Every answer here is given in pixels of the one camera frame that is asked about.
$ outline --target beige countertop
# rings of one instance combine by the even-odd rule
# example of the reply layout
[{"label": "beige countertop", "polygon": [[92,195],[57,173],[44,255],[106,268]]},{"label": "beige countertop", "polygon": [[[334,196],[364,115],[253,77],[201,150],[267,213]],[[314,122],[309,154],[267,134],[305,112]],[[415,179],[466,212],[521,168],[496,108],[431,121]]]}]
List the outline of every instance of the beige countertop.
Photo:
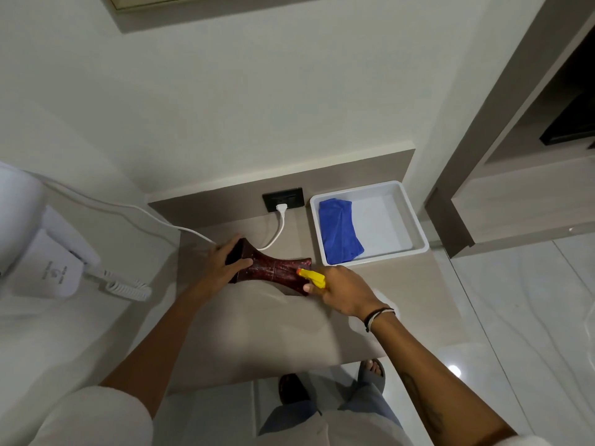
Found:
[{"label": "beige countertop", "polygon": [[[240,232],[256,247],[274,235],[275,214],[201,229],[218,243]],[[200,272],[204,241],[183,233],[178,288]],[[311,215],[289,210],[286,227],[267,254],[320,262]],[[461,317],[447,293],[431,252],[359,265],[372,288],[396,303],[405,326],[427,347],[465,341]],[[346,316],[315,297],[286,295],[269,282],[227,285],[196,316],[171,380],[171,391],[188,391],[384,356],[371,334],[360,334]]]}]

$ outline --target bracelet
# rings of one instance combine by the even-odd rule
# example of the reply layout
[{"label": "bracelet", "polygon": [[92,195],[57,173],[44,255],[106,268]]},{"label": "bracelet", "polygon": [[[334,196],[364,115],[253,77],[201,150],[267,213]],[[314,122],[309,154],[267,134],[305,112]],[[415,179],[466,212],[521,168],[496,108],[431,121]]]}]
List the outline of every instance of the bracelet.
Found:
[{"label": "bracelet", "polygon": [[381,315],[382,313],[386,313],[386,312],[391,312],[393,315],[396,316],[396,313],[394,312],[393,308],[384,307],[384,308],[379,308],[378,310],[374,310],[364,320],[364,325],[366,326],[366,331],[367,332],[370,331],[370,327],[372,327],[372,322],[374,322],[374,320],[376,319],[376,317],[378,315]]}]

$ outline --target blue towel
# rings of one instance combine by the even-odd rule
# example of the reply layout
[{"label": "blue towel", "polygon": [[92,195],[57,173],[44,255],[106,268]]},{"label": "blue towel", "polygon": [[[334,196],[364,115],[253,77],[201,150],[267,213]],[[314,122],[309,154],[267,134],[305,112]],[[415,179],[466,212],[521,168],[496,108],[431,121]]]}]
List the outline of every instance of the blue towel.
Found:
[{"label": "blue towel", "polygon": [[318,206],[318,216],[324,253],[330,265],[351,261],[364,252],[353,229],[351,202],[338,199],[324,200]]}]

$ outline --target yellow trigger sprayer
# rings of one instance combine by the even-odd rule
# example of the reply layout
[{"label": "yellow trigger sprayer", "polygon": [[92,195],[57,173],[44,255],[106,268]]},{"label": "yellow trigger sprayer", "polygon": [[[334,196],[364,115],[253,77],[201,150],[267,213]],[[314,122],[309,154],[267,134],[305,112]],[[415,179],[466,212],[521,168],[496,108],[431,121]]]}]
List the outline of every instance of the yellow trigger sprayer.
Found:
[{"label": "yellow trigger sprayer", "polygon": [[312,283],[323,290],[326,288],[327,284],[325,282],[324,276],[321,273],[314,272],[313,270],[301,269],[297,270],[297,274],[300,277],[304,277],[312,281]]}]

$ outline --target hand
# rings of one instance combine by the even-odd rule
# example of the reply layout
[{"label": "hand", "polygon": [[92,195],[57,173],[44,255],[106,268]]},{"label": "hand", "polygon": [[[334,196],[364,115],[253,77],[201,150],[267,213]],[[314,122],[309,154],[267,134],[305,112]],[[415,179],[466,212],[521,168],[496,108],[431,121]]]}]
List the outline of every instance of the hand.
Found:
[{"label": "hand", "polygon": [[213,247],[209,250],[209,258],[205,264],[204,277],[195,285],[195,288],[200,292],[204,292],[207,297],[212,297],[221,291],[236,272],[252,266],[251,258],[240,259],[227,266],[225,264],[227,255],[241,237],[241,235],[235,234],[223,246]]},{"label": "hand", "polygon": [[324,275],[326,288],[321,290],[308,283],[304,285],[304,291],[308,294],[318,294],[326,305],[338,312],[356,316],[363,322],[378,308],[390,308],[378,300],[364,279],[353,270],[344,266],[328,266],[316,271]]}]

